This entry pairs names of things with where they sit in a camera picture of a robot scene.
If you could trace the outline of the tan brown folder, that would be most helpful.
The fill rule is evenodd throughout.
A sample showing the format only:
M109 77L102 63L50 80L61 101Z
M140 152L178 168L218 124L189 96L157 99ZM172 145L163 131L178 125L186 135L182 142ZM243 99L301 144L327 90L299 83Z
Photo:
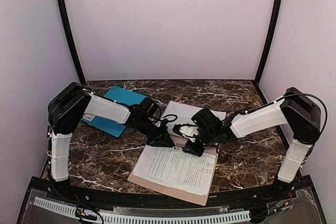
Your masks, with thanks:
M181 150L187 142L187 140L185 138L175 136L175 135L171 135L171 139L175 143L175 146L173 148L180 148ZM214 147L207 147L204 150L204 153L209 153L209 154L216 155L217 156L216 163L217 163L218 154L217 154L216 149ZM187 202L191 202L191 203L194 203L194 204L198 204L198 205L201 205L201 206L206 205L207 199L208 199L208 196L209 196L209 193L205 196L199 196L199 195L187 193L187 192L182 191L182 190L162 186L162 185L150 182L148 180L142 179L140 177L134 176L133 171L131 172L130 176L128 177L128 181L130 181L132 183L135 183L137 185L143 186L147 189L153 190L155 192L162 193L164 195L168 195L168 196L171 196L171 197L174 197L174 198L177 198L177 199L181 199L181 200L184 200L184 201L187 201Z

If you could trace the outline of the printed paper sheet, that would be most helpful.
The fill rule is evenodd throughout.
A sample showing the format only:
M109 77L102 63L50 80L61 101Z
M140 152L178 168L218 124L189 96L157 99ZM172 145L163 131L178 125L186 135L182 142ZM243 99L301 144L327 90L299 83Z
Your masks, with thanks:
M180 148L146 146L133 169L133 175L187 193L205 196L213 180L217 156L198 157Z
M202 108L197 106L170 101L166 109L164 110L161 119L170 114L176 115L177 119L174 122L170 122L167 124L167 131L171 135L178 136L173 132L173 126L176 124L186 124L186 123L195 125L195 123L192 121L191 118L201 109ZM226 117L226 112L214 111L214 110L211 110L211 112L220 120L223 120Z

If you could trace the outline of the teal folder with black inside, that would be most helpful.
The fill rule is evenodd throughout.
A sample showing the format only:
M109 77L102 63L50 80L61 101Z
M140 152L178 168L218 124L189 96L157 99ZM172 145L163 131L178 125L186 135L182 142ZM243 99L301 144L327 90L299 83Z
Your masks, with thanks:
M140 104L146 98L144 95L134 93L118 86L113 86L104 97L127 105ZM125 125L93 115L85 115L82 118L82 121L114 137L120 137L126 128Z

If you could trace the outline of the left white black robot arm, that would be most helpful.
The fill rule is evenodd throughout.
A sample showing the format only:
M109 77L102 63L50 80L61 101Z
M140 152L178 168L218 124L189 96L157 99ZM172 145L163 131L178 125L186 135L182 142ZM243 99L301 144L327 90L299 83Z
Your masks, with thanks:
M167 118L154 115L159 106L149 97L114 86L105 95L72 82L48 105L48 156L50 175L56 182L69 178L70 141L77 127L84 123L119 138L126 128L133 128L154 147L174 147Z

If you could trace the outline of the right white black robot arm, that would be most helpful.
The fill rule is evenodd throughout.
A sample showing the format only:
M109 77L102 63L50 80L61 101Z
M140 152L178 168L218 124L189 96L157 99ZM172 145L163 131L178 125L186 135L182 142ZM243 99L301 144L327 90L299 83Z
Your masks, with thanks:
M202 156L207 147L220 146L261 132L275 132L283 139L282 126L292 132L291 142L282 142L286 155L272 184L273 191L289 191L297 172L326 128L328 109L316 95L288 88L284 95L253 110L239 111L220 119L210 109L196 112L191 123L174 126L174 133L187 139L184 152Z

